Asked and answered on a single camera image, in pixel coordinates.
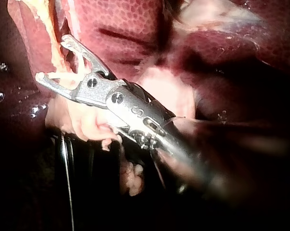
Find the screw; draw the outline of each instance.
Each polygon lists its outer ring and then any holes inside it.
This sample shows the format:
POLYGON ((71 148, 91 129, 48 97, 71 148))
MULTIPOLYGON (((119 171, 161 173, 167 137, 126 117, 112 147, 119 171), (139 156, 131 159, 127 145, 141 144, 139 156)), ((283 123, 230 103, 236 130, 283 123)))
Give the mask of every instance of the screw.
POLYGON ((97 80, 95 78, 91 78, 90 80, 88 80, 87 82, 87 86, 89 88, 94 88, 97 85, 97 80))
POLYGON ((112 102, 113 103, 120 104, 120 103, 122 103, 123 100, 124 100, 124 96, 119 92, 112 95, 112 102))

